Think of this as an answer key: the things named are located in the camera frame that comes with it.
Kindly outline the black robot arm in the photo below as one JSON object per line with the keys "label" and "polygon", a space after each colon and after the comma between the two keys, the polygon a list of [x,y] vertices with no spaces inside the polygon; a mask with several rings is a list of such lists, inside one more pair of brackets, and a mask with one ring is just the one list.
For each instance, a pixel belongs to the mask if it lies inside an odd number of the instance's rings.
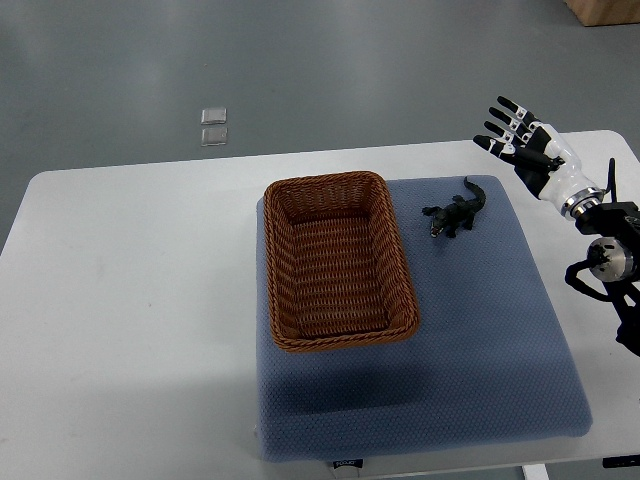
{"label": "black robot arm", "polygon": [[569,208],[577,230],[594,235],[586,258],[567,267],[565,283],[613,306],[620,320],[616,341],[639,354],[639,207],[617,200],[616,161],[609,160],[607,187],[585,191]]}

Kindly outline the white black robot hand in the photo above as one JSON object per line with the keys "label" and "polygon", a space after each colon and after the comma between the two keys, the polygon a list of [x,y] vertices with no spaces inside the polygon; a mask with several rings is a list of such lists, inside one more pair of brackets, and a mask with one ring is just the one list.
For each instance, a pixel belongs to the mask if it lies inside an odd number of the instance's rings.
{"label": "white black robot hand", "polygon": [[578,155],[552,125],[506,97],[497,102],[489,109],[493,119],[484,123],[489,133],[473,138],[477,146],[511,165],[536,199],[551,203],[568,220],[584,204],[602,202],[601,189],[584,175]]}

